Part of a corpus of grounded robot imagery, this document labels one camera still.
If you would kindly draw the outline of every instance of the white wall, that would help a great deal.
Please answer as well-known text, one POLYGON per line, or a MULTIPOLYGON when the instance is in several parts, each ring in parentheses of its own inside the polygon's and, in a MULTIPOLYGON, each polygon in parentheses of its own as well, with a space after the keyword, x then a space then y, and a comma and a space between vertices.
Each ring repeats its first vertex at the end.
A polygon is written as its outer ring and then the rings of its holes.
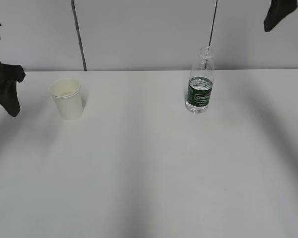
POLYGON ((77 0, 88 70, 188 69, 214 0, 77 0))
POLYGON ((270 0, 220 0, 214 29, 216 68, 298 68, 298 9, 271 32, 270 0))
MULTIPOLYGON (((215 0, 75 0, 88 70, 189 69, 208 44, 215 0)), ((217 69, 298 68, 298 9, 264 32, 270 0, 219 0, 217 69)), ((70 0, 0 0, 0 59, 83 70, 70 0)))
POLYGON ((26 70, 83 70, 70 0, 0 0, 0 60, 26 70))

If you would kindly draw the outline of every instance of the tabletop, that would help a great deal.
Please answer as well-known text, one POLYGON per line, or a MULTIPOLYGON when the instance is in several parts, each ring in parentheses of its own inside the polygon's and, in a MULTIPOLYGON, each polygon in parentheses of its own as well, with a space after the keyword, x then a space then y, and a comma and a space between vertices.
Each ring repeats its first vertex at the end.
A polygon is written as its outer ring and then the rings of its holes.
POLYGON ((0 106, 0 238, 298 238, 298 69, 28 72, 0 106), (49 85, 80 81, 64 121, 49 85))

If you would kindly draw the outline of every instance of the paper cup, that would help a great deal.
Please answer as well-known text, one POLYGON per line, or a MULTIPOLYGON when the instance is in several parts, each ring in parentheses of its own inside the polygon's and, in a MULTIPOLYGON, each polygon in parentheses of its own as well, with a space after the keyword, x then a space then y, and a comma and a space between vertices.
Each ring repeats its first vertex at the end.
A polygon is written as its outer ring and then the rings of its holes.
POLYGON ((78 119, 83 113, 81 85, 72 78, 65 78, 54 82, 50 93, 56 106, 65 120, 78 119))

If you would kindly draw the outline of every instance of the plastic water bottle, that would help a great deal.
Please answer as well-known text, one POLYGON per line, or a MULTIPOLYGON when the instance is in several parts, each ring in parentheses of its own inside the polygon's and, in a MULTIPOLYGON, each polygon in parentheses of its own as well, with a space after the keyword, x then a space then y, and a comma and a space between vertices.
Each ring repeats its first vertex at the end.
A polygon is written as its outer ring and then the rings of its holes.
POLYGON ((208 107, 215 72, 212 56, 212 47, 203 46, 200 59, 192 66, 186 101, 186 107, 192 113, 203 113, 208 107))

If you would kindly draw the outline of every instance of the water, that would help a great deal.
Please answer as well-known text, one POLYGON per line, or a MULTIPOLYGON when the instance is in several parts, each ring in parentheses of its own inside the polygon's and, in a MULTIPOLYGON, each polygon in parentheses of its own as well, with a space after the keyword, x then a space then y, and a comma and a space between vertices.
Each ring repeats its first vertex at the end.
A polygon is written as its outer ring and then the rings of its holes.
POLYGON ((186 101, 187 109, 192 113, 205 112, 208 107, 212 87, 212 81, 207 78, 191 78, 189 81, 188 97, 186 101))

